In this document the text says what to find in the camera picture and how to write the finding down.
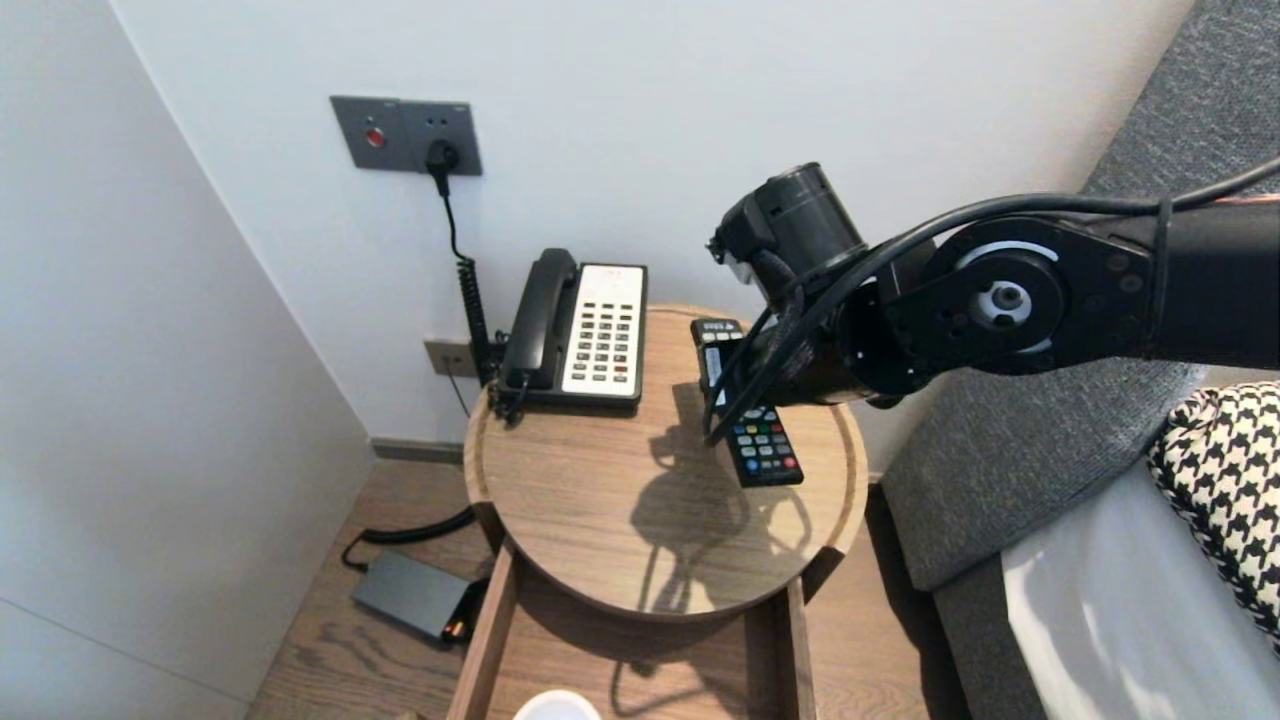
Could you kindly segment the grey fabric bed frame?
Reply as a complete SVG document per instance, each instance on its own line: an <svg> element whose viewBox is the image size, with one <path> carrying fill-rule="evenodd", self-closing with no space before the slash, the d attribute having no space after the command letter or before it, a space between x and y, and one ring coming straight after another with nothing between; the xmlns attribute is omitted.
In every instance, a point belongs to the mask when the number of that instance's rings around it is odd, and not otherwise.
<svg viewBox="0 0 1280 720"><path fill-rule="evenodd" d="M1000 556L933 593L966 706L974 720L1048 720L1009 621Z"/></svg>

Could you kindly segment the black white houndstooth pillow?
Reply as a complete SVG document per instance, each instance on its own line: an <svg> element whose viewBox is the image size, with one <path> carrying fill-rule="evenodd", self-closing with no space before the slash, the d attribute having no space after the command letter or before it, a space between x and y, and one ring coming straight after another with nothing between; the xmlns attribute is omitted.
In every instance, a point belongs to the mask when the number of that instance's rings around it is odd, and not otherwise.
<svg viewBox="0 0 1280 720"><path fill-rule="evenodd" d="M1280 662L1280 380L1196 391L1170 410L1146 461Z"/></svg>

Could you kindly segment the round wooden bedside table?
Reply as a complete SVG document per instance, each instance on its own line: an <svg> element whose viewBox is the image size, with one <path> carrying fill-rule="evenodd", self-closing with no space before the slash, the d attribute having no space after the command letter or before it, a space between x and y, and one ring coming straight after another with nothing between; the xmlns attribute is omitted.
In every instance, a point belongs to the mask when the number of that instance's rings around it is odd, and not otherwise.
<svg viewBox="0 0 1280 720"><path fill-rule="evenodd" d="M795 579L813 596L852 547L869 471L845 406L785 407L804 482L742 488L724 445L701 434L690 324L707 307L646 313L643 397L632 416L484 406L468 421L465 477L522 559L595 607L648 621L737 615Z"/></svg>

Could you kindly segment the grey fabric headboard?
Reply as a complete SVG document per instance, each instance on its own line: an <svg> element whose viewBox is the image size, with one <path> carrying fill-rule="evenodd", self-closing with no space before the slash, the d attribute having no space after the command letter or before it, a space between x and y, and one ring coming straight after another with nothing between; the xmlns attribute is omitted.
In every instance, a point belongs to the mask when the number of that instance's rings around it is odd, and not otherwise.
<svg viewBox="0 0 1280 720"><path fill-rule="evenodd" d="M1180 193L1280 155L1280 0L1196 0L1084 183ZM1139 462L1207 369L1111 359L948 374L881 479L913 584L938 591Z"/></svg>

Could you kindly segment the black telephone handset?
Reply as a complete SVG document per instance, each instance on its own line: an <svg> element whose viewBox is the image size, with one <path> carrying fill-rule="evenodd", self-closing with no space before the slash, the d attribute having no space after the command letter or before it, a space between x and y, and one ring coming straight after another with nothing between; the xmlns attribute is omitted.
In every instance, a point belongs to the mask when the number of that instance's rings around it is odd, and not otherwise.
<svg viewBox="0 0 1280 720"><path fill-rule="evenodd" d="M554 387L577 278L579 264L564 249L547 249L532 264L500 369L507 387Z"/></svg>

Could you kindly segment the black TV remote control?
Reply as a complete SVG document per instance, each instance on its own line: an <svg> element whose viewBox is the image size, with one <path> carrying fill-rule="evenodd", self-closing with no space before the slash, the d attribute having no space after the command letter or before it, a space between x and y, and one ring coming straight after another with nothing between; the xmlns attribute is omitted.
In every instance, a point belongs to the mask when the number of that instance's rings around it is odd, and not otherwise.
<svg viewBox="0 0 1280 720"><path fill-rule="evenodd" d="M727 318L698 316L690 322L698 355L698 333L745 333L739 322ZM803 468L794 452L780 414L772 405L744 411L722 441L744 488L799 486Z"/></svg>

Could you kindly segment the curved front wooden drawer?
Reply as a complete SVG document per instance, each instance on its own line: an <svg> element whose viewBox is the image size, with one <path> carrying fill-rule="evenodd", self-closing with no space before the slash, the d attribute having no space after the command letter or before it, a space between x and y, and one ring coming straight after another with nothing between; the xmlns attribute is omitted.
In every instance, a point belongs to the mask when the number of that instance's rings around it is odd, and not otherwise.
<svg viewBox="0 0 1280 720"><path fill-rule="evenodd" d="M801 582L718 618L625 616L497 557L448 720L512 720L567 689L602 720L818 720Z"/></svg>

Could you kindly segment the white bed sheet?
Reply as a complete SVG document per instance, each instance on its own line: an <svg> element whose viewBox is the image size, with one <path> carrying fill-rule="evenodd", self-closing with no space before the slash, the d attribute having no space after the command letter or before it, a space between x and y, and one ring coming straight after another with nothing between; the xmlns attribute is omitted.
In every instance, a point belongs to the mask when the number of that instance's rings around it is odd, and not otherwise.
<svg viewBox="0 0 1280 720"><path fill-rule="evenodd" d="M1280 720L1280 659L1143 462L1000 564L1048 720Z"/></svg>

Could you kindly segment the grey switch plate red button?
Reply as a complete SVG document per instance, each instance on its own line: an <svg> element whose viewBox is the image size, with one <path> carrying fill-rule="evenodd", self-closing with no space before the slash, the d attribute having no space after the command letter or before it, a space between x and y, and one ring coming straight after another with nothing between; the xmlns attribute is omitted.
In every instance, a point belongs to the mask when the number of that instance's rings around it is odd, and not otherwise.
<svg viewBox="0 0 1280 720"><path fill-rule="evenodd" d="M334 95L330 104L357 168L415 170L398 99Z"/></svg>

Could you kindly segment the small grey wall jack plate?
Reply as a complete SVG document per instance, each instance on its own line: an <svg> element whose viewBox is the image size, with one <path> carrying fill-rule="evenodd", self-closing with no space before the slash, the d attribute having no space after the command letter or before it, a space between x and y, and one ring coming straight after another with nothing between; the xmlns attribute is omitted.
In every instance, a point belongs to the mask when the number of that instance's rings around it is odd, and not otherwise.
<svg viewBox="0 0 1280 720"><path fill-rule="evenodd" d="M424 350L438 375L453 379L479 379L471 343L462 340L431 340L422 342Z"/></svg>

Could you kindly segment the white round puck device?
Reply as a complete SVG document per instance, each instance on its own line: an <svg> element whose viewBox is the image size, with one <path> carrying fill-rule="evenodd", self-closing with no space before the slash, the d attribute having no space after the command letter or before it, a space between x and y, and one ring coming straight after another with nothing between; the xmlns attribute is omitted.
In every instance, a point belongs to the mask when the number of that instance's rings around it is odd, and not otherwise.
<svg viewBox="0 0 1280 720"><path fill-rule="evenodd" d="M602 715L580 693L553 689L527 700L512 720L602 720Z"/></svg>

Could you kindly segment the grey wall socket plate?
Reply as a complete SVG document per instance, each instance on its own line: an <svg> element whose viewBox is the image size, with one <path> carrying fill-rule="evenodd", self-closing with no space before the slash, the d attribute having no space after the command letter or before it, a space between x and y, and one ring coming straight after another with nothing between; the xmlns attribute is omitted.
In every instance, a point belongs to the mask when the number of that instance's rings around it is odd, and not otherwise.
<svg viewBox="0 0 1280 720"><path fill-rule="evenodd" d="M460 152L454 176L481 177L483 159L470 102L401 100L399 111L410 141L411 172L426 174L428 150L445 141Z"/></svg>

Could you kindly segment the grey power adapter box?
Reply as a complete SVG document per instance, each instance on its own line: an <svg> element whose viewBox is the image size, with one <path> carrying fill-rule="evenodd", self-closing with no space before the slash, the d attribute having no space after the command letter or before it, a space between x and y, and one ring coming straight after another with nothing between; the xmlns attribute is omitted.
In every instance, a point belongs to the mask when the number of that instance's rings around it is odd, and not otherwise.
<svg viewBox="0 0 1280 720"><path fill-rule="evenodd" d="M463 639L468 629L466 602L472 582L385 551L364 574L352 600L443 644Z"/></svg>

